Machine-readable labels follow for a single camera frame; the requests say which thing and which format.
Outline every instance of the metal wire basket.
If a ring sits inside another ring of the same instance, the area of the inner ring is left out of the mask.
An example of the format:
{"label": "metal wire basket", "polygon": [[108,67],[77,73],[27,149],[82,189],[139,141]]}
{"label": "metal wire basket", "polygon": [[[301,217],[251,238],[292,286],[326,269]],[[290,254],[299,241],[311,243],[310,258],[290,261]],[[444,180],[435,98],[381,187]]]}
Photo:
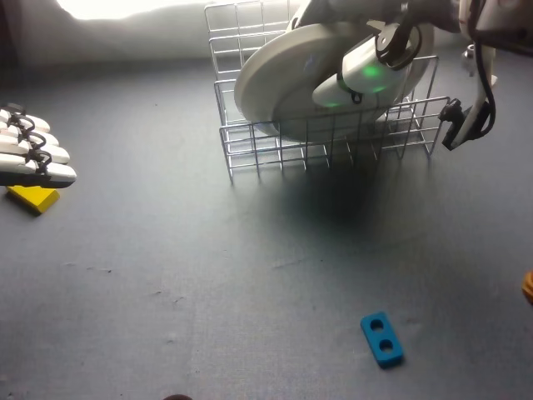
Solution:
{"label": "metal wire basket", "polygon": [[[449,97],[431,96],[439,64],[437,56],[413,61],[429,62],[426,75],[411,93],[401,96],[402,102],[380,110],[382,115],[375,122],[361,123],[362,113],[368,110],[310,117],[299,121],[305,124],[306,140],[294,142],[287,138],[279,122],[249,123],[239,113],[233,100],[238,73],[255,51],[285,32],[296,10],[293,6],[296,5],[291,5],[290,0],[248,0],[205,8],[221,120],[219,133],[230,179],[237,169],[255,168],[259,173],[268,165],[278,165],[283,170],[300,164],[307,170],[313,162],[325,162],[330,168],[333,158],[348,159],[355,165],[363,145],[370,148],[375,161],[384,151],[393,150],[403,158],[407,148],[418,147],[430,157],[441,131],[439,111],[450,101]],[[416,99],[415,92],[424,97]],[[280,127],[279,135],[261,132],[265,123]],[[311,140],[317,134],[322,140]]]}

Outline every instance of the bright light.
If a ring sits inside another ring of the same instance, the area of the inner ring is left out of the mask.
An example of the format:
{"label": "bright light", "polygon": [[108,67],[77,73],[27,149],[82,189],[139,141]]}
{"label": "bright light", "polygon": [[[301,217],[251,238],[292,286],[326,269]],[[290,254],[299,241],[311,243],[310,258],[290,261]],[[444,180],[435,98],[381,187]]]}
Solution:
{"label": "bright light", "polygon": [[197,0],[57,0],[77,19],[120,19]]}

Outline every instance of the orange object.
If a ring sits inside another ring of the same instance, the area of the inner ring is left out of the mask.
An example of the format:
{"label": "orange object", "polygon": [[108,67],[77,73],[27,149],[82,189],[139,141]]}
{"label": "orange object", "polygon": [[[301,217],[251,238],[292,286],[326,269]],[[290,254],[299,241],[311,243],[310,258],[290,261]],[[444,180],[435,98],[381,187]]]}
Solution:
{"label": "orange object", "polygon": [[522,282],[522,292],[530,301],[530,303],[533,303],[533,271],[529,271],[524,276],[524,282]]}

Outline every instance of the green light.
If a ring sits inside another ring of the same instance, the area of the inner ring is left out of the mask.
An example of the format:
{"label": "green light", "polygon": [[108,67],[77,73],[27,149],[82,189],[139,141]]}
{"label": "green light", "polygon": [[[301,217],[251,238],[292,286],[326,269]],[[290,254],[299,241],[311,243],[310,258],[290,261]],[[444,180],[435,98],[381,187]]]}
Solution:
{"label": "green light", "polygon": [[378,87],[374,87],[374,89],[372,90],[372,93],[378,93],[382,90],[386,89],[386,86],[378,86]]}
{"label": "green light", "polygon": [[381,75],[380,68],[375,65],[367,65],[363,68],[362,73],[365,78],[378,78]]}

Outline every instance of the yellow sponge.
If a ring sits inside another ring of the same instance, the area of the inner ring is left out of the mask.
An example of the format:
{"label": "yellow sponge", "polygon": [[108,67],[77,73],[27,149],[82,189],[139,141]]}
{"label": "yellow sponge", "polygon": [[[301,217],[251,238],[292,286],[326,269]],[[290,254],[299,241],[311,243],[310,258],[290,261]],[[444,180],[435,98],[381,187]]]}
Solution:
{"label": "yellow sponge", "polygon": [[59,199],[56,189],[43,189],[40,186],[8,186],[7,191],[38,213],[44,213]]}

